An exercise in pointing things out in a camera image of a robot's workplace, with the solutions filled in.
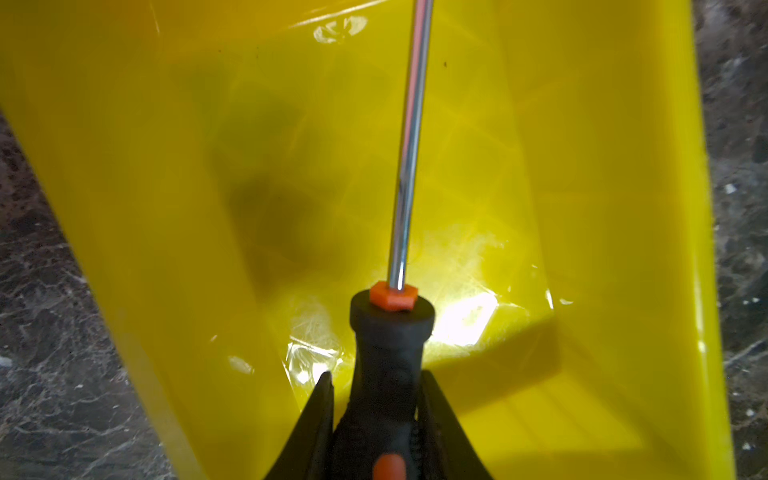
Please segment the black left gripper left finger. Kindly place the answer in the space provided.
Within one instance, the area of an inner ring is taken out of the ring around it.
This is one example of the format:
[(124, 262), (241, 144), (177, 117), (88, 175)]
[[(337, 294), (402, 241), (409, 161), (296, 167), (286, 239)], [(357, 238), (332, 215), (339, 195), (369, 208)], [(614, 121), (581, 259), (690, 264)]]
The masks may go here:
[(329, 479), (334, 428), (332, 374), (324, 372), (266, 480)]

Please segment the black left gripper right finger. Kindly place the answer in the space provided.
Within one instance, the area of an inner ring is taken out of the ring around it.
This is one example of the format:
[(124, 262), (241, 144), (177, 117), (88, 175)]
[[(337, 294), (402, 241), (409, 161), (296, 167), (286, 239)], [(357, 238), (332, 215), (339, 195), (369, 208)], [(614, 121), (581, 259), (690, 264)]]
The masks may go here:
[(422, 479), (491, 479), (435, 376), (423, 370), (417, 403)]

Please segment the black orange handled screwdriver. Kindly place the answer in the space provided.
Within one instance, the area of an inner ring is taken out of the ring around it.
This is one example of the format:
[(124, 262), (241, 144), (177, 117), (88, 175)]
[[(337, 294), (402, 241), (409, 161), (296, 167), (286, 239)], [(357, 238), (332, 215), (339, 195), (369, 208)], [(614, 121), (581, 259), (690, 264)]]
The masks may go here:
[(331, 450), (333, 479), (418, 477), (417, 398), (434, 307), (406, 281), (433, 4), (413, 8), (387, 277), (350, 305), (356, 355)]

